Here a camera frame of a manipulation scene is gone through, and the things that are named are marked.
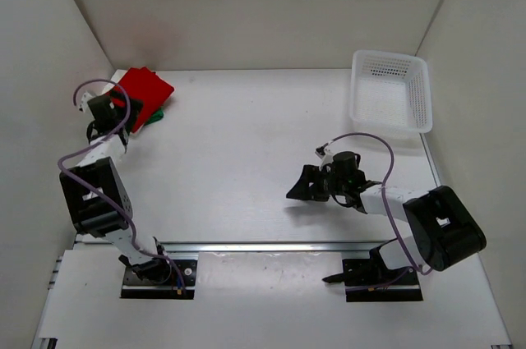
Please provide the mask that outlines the green t shirt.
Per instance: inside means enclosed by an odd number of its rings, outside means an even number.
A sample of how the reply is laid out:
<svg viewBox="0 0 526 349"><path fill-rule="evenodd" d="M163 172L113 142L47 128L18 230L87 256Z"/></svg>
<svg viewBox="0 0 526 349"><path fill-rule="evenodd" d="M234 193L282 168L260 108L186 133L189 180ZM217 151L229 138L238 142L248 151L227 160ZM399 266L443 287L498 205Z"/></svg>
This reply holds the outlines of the green t shirt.
<svg viewBox="0 0 526 349"><path fill-rule="evenodd" d="M164 110L162 108L157 109L152 115L145 121L145 126L156 123L164 118Z"/></svg>

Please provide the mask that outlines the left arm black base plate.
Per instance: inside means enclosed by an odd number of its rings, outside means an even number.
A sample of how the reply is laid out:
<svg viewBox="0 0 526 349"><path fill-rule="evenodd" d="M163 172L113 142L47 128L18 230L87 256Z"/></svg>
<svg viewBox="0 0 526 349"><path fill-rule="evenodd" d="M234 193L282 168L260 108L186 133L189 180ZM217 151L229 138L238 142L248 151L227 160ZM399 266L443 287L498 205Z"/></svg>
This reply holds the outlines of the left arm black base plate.
<svg viewBox="0 0 526 349"><path fill-rule="evenodd" d="M174 259L182 274L180 278L171 264L153 259L145 264L132 265L124 255L125 265L120 297L138 300L193 300L196 291L198 260Z"/></svg>

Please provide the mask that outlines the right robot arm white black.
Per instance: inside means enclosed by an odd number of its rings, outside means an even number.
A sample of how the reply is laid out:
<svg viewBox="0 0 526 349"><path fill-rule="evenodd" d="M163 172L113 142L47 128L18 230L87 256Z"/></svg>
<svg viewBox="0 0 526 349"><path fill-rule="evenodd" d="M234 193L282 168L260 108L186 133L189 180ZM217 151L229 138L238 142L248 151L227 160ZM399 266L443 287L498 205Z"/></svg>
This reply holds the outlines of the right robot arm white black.
<svg viewBox="0 0 526 349"><path fill-rule="evenodd" d="M484 250L487 239L463 202L448 186L408 191L366 179L361 156L351 151L321 154L319 166L305 165L286 197L327 202L362 214L383 215L390 222L406 222L412 236L403 239L416 265L432 270L449 267Z"/></svg>

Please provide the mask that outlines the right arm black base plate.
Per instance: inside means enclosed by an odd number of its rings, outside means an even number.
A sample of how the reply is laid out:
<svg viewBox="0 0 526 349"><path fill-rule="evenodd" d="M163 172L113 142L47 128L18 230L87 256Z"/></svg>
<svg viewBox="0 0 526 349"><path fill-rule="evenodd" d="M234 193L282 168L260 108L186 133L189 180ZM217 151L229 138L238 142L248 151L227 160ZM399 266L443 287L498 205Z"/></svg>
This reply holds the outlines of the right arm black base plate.
<svg viewBox="0 0 526 349"><path fill-rule="evenodd" d="M423 294L412 267L388 269L370 259L343 259L343 271L322 278L327 285L343 283L348 303L419 302Z"/></svg>

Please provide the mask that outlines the white t shirt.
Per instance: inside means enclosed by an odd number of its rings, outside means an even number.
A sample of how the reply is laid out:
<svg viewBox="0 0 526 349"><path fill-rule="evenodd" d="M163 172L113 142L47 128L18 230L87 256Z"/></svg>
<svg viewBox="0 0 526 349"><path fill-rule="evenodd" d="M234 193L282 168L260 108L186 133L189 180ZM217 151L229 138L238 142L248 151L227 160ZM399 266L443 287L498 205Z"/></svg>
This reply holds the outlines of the white t shirt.
<svg viewBox="0 0 526 349"><path fill-rule="evenodd" d="M85 80L85 81L81 82L75 88L75 90L73 92L73 95L72 95L73 105L75 107L77 107L77 109L80 112L85 113L87 111L88 102L91 99L93 99L95 96L91 95L88 98L85 98L85 97L80 97L79 98L78 94L81 92L81 90L83 88L85 88L85 87L87 87L89 85L93 85L93 84L104 84L104 88L103 88L103 92L104 93L107 93L107 94L112 93L112 95L110 95L110 98L118 99L119 101L122 102L122 105L125 108L129 108L130 107L131 103L130 103L129 95L126 92L126 90L118 82L116 82L113 79L94 78L94 79L89 79L89 80Z"/></svg>

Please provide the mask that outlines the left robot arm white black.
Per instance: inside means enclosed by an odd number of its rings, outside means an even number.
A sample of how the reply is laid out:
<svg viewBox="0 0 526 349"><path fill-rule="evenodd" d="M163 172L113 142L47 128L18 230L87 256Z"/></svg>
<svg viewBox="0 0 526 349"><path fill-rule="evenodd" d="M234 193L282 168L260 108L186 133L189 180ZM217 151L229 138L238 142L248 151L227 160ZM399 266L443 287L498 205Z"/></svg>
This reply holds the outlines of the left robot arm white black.
<svg viewBox="0 0 526 349"><path fill-rule="evenodd" d="M92 149L69 172L91 188L64 172L59 181L77 233L116 246L121 252L119 260L140 280L161 284L171 277L173 265L161 256L164 248L155 238L141 240L133 233L132 203L114 164L126 153L128 137L142 108L143 103L136 99L126 105L123 94L116 91L96 97L86 93L81 109L90 110L93 116L86 129Z"/></svg>

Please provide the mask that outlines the red t shirt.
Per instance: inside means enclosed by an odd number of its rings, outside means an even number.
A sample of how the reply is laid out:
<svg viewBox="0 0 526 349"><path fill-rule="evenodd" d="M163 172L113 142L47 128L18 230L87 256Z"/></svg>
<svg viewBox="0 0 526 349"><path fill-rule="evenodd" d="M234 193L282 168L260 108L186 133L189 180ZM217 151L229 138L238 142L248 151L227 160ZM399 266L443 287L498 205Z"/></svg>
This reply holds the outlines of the red t shirt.
<svg viewBox="0 0 526 349"><path fill-rule="evenodd" d="M147 67L130 68L118 83L126 90L130 99L143 104L131 128L132 133L139 131L164 106L175 91L173 86Z"/></svg>

